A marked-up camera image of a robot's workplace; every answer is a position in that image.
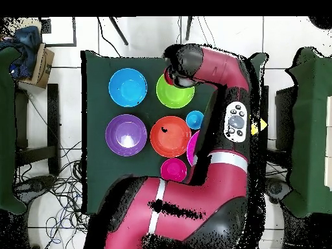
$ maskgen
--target bowl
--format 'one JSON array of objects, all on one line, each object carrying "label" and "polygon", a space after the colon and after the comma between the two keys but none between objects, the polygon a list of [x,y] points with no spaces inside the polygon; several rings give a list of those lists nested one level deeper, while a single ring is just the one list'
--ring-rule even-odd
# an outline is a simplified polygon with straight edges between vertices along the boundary
[{"label": "bowl", "polygon": [[179,160],[178,158],[170,158],[163,163],[160,173],[164,180],[181,182],[187,176],[187,167],[182,160]]},{"label": "bowl", "polygon": [[202,112],[191,111],[185,118],[185,121],[190,129],[198,130],[202,125],[203,117],[204,115]]},{"label": "bowl", "polygon": [[187,146],[187,159],[191,166],[193,166],[193,163],[194,163],[194,151],[195,151],[195,146],[196,146],[199,132],[200,131],[197,131],[196,133],[194,133],[194,135],[189,140],[188,146]]},{"label": "bowl", "polygon": [[169,85],[164,76],[160,76],[157,86],[157,97],[168,108],[179,109],[187,105],[193,99],[195,87],[177,88]]},{"label": "bowl", "polygon": [[133,156],[147,142],[147,129],[134,115],[118,115],[108,124],[105,133],[108,147],[120,156]]},{"label": "bowl", "polygon": [[120,69],[111,77],[108,91],[116,104],[122,107],[134,107],[145,98],[147,81],[135,69]]},{"label": "bowl", "polygon": [[191,130],[185,121],[175,116],[162,117],[150,132],[153,149],[166,158],[181,156],[187,150],[190,137]]}]

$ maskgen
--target yellow sticker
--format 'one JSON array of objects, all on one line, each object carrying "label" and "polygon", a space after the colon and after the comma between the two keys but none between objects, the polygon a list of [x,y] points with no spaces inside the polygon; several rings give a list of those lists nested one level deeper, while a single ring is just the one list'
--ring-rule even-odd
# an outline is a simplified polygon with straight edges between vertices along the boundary
[{"label": "yellow sticker", "polygon": [[[267,123],[261,119],[261,131],[263,131],[267,127]],[[252,135],[258,133],[258,127],[257,124],[252,124]]]}]

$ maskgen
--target blue bowl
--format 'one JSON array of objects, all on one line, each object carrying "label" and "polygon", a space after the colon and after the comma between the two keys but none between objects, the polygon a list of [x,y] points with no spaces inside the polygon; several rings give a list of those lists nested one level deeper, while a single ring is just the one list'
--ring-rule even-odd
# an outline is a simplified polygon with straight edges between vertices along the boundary
[{"label": "blue bowl", "polygon": [[187,115],[185,121],[190,129],[198,130],[200,128],[200,126],[202,125],[203,117],[204,117],[204,115],[202,112],[191,111]]},{"label": "blue bowl", "polygon": [[111,77],[108,91],[115,103],[122,107],[134,107],[143,101],[147,94],[147,81],[135,69],[118,70]]}]

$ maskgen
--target pink bowl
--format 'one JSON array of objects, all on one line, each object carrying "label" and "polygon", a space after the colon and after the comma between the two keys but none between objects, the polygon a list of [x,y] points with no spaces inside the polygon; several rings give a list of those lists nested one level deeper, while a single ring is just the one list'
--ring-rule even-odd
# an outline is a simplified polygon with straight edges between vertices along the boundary
[{"label": "pink bowl", "polygon": [[187,167],[182,160],[179,160],[178,158],[170,158],[163,163],[160,173],[164,180],[181,182],[185,179],[185,176],[187,176]]},{"label": "pink bowl", "polygon": [[189,140],[188,146],[187,146],[187,159],[190,163],[191,166],[193,166],[194,162],[194,151],[195,151],[195,146],[198,138],[198,133],[200,131],[197,131]]}]

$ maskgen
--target green table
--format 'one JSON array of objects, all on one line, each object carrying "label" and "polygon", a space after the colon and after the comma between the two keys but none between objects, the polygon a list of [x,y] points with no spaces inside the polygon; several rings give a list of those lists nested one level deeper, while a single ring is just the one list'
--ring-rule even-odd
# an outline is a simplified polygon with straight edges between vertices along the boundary
[{"label": "green table", "polygon": [[[139,117],[150,134],[153,124],[166,115],[185,120],[192,110],[205,112],[214,89],[208,85],[196,87],[192,101],[181,109],[170,109],[158,100],[156,84],[165,69],[162,58],[105,58],[85,51],[87,82],[87,213],[96,213],[110,186],[122,175],[160,176],[161,164],[167,159],[157,154],[148,136],[144,149],[130,157],[113,153],[105,141],[108,123],[117,115],[128,113]],[[256,56],[255,68],[264,62],[264,56]],[[119,69],[129,67],[141,72],[147,80],[148,92],[143,102],[133,108],[123,108],[112,101],[108,93],[111,76]],[[187,164],[186,153],[179,157]]]}]

